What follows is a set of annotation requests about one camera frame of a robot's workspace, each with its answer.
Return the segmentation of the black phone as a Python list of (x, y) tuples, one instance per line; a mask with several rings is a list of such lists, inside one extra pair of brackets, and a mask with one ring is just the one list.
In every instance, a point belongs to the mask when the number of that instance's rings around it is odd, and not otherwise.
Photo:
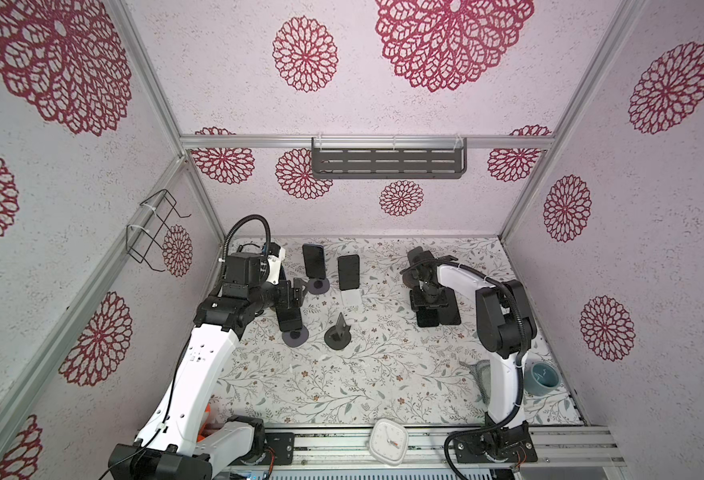
[(327, 278), (325, 250), (322, 245), (305, 243), (302, 245), (306, 276), (310, 279)]
[(415, 310), (419, 328), (434, 328), (440, 326), (440, 315), (436, 309), (419, 307)]
[(299, 307), (277, 308), (279, 330), (283, 333), (300, 331), (303, 328), (302, 313)]
[(337, 259), (338, 281), (341, 291), (360, 288), (361, 262), (358, 254), (343, 255)]
[(438, 320), (440, 325), (460, 325), (461, 315), (456, 304), (449, 304), (438, 309)]

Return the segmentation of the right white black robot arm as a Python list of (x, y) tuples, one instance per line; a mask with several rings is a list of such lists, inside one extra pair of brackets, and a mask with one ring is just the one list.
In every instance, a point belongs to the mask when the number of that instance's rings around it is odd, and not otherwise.
[(458, 325), (456, 296), (475, 302), (476, 333), (490, 354), (491, 389), (486, 426), (468, 434), (479, 437), (496, 457), (516, 442), (528, 442), (522, 408), (524, 367), (537, 327), (523, 285), (497, 280), (453, 256), (436, 257), (420, 247), (407, 258), (401, 275), (418, 326)]

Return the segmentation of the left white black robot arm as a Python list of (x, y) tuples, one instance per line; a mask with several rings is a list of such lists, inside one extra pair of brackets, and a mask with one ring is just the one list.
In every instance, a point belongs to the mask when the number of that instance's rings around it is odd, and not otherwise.
[(234, 463), (275, 463), (263, 420), (235, 415), (203, 436), (205, 409), (219, 375), (240, 345), (247, 326), (267, 310), (283, 333), (301, 331), (302, 288), (287, 279), (285, 251), (274, 243), (267, 219), (238, 220), (225, 240), (249, 222), (260, 223), (264, 243), (257, 253), (223, 252), (223, 270), (198, 305), (172, 380), (145, 426), (129, 444), (118, 444), (105, 475), (113, 479), (212, 479)]

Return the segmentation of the grey round stand back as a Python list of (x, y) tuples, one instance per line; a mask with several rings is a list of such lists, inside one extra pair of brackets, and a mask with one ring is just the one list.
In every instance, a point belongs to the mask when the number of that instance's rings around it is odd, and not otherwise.
[(328, 278), (309, 279), (307, 290), (312, 295), (323, 295), (330, 290), (330, 281)]

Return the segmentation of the wood base stand right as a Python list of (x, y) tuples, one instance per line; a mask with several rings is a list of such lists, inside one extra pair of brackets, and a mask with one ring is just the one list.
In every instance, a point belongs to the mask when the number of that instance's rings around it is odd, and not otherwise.
[(432, 262), (435, 259), (430, 250), (415, 247), (407, 252), (408, 267), (401, 272), (404, 285), (409, 289), (420, 289), (432, 277)]

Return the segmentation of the purple grey round stand front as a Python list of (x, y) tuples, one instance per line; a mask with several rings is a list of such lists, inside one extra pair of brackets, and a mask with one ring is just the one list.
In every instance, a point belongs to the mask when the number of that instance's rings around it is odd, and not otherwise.
[(282, 333), (283, 342), (290, 348), (297, 348), (309, 339), (309, 331), (306, 326), (300, 329), (286, 331)]

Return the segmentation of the dark grey round stand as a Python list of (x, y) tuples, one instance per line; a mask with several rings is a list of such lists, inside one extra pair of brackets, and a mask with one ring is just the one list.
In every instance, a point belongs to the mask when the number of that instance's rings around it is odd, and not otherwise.
[(335, 351), (345, 349), (351, 342), (351, 326), (346, 322), (343, 313), (339, 314), (336, 323), (325, 332), (324, 342)]

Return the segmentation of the red orange plush toy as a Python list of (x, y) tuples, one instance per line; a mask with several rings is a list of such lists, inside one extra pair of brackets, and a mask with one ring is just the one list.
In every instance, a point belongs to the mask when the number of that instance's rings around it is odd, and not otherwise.
[(208, 403), (205, 407), (205, 410), (204, 410), (204, 416), (201, 421), (201, 428), (205, 429), (206, 426), (211, 423), (211, 419), (212, 419), (212, 408), (211, 408), (211, 404)]

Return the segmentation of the teal ceramic cup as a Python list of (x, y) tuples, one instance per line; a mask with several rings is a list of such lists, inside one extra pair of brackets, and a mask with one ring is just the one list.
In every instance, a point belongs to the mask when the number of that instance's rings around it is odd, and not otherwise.
[(547, 362), (531, 363), (524, 373), (524, 390), (534, 397), (544, 397), (555, 391), (561, 383), (558, 371)]

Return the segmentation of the white square clock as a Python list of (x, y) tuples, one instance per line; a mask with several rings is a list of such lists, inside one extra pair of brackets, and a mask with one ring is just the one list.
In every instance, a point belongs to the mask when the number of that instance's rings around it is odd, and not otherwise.
[(389, 419), (379, 419), (371, 430), (368, 451), (375, 460), (398, 466), (404, 461), (408, 444), (409, 434), (404, 426)]

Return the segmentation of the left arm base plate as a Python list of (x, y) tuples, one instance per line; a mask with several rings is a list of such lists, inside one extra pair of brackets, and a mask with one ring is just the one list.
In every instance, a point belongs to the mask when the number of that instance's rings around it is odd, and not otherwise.
[(248, 453), (234, 460), (232, 467), (240, 466), (287, 466), (293, 463), (295, 434), (293, 432), (268, 432), (263, 445), (256, 453)]

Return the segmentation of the dark grey wall shelf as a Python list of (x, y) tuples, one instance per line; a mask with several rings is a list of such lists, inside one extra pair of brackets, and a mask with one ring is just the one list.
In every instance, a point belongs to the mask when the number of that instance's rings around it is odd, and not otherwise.
[(323, 180), (453, 180), (467, 171), (466, 143), (455, 137), (448, 146), (341, 147), (312, 138), (310, 165)]

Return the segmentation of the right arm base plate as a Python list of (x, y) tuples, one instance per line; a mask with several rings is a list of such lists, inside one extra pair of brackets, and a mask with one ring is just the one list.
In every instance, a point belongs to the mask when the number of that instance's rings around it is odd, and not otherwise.
[(459, 463), (523, 464), (538, 461), (526, 422), (517, 427), (503, 427), (482, 434), (461, 432), (450, 445)]

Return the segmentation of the aluminium front rail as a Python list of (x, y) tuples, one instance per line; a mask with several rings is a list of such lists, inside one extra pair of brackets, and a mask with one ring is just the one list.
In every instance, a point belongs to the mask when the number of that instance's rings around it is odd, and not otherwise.
[(526, 426), (479, 435), (473, 429), (400, 426), (255, 427), (227, 422), (196, 442), (115, 447), (109, 469), (117, 479), (214, 479), (229, 473), (365, 470), (385, 467), (451, 470), (613, 467), (624, 463), (605, 427)]

